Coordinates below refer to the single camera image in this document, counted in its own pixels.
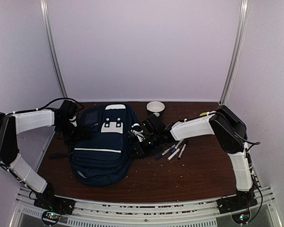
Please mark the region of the navy blue student backpack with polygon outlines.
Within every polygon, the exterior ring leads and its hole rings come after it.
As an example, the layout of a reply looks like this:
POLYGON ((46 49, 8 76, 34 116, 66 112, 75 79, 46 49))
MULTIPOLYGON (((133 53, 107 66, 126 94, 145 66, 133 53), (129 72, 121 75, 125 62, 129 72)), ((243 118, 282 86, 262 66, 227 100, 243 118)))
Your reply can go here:
POLYGON ((78 125, 86 130, 68 144, 67 153, 53 153, 50 159, 67 157, 75 178, 84 185, 101 187, 122 180, 131 164, 131 129, 140 124, 134 110, 126 104, 89 108, 78 125))

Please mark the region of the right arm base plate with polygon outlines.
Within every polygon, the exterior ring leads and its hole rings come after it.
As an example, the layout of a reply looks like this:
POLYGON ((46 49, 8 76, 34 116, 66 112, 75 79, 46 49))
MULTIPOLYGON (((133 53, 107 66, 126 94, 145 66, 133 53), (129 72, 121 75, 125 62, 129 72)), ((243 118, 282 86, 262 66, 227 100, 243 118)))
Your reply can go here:
POLYGON ((217 200, 217 206, 220 214, 235 212, 239 210, 247 210, 257 205, 257 199, 249 200, 246 196, 221 197, 217 200))

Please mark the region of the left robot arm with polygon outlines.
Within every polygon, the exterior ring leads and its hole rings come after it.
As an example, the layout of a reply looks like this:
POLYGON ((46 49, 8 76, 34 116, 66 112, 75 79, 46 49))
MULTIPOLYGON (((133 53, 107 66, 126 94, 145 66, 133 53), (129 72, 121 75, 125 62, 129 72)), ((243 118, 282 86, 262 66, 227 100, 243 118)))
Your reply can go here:
POLYGON ((62 104, 58 108, 46 104, 36 109, 0 112, 0 167, 34 192, 48 210, 54 210, 59 205, 54 187, 22 157, 18 137, 24 132, 54 127, 55 132, 62 135, 65 144, 84 138, 85 129, 77 122, 84 105, 73 98, 59 100, 62 104))

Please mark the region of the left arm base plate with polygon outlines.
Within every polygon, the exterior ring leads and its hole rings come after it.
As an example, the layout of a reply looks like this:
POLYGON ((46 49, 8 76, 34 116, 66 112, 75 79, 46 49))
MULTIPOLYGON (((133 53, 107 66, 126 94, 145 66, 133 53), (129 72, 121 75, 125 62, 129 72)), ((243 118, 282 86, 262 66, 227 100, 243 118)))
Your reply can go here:
POLYGON ((55 213, 62 215, 71 215, 73 213, 75 203, 75 200, 72 199, 56 197, 55 203, 53 203, 52 205, 50 205, 48 202, 43 201, 42 199, 36 199, 34 201, 34 206, 45 210, 54 211, 55 213))

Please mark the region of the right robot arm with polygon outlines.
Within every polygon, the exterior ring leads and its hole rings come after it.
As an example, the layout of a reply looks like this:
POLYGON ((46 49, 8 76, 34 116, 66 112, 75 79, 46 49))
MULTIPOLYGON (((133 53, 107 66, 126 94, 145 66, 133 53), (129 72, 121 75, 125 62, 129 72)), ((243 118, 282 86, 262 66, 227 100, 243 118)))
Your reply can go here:
POLYGON ((227 106, 221 105, 214 111, 196 118, 179 120, 169 125, 165 125, 157 114, 152 114, 142 124, 150 135, 145 135, 139 124, 132 126, 129 134, 137 139, 132 157, 144 157, 163 143, 215 135, 222 150, 230 157, 237 188, 235 196, 220 199, 220 203, 233 204, 238 209, 257 203, 254 194, 256 184, 253 177, 253 162, 249 151, 259 143, 248 140, 245 123, 227 106))

